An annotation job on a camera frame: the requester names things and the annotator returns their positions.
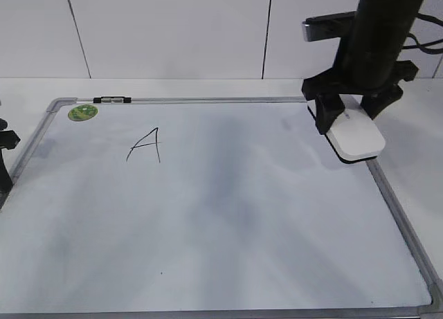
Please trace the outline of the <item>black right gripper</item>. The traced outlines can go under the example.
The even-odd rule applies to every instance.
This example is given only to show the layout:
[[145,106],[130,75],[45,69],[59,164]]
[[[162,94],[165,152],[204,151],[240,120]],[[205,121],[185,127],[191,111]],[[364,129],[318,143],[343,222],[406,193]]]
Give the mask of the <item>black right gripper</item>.
[[399,61],[399,51],[382,44],[381,49],[341,42],[331,68],[302,83],[302,94],[315,98],[316,127],[326,134],[344,112],[339,94],[364,95],[361,107],[371,119],[403,96],[399,81],[415,79],[418,67],[410,60]]

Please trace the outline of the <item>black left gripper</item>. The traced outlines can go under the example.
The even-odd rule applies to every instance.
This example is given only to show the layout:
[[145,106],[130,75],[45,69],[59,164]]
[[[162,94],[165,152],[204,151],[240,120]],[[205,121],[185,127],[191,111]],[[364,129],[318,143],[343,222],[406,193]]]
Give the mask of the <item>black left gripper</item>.
[[0,186],[1,193],[5,194],[10,191],[13,186],[12,179],[7,171],[6,165],[3,159],[3,150],[11,150],[14,149],[18,143],[20,142],[20,137],[13,130],[7,130],[8,122],[1,119],[1,174],[0,174]]

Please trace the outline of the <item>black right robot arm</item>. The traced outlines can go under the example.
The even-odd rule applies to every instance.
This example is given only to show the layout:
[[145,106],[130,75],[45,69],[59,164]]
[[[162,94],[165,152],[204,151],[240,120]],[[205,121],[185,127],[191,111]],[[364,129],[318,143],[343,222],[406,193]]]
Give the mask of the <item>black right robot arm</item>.
[[361,96],[360,105],[371,119],[402,97],[399,82],[414,80],[418,68],[398,57],[423,2],[359,0],[354,12],[304,21],[306,41],[340,39],[332,67],[302,83],[305,99],[315,102],[320,134],[345,111],[343,94]]

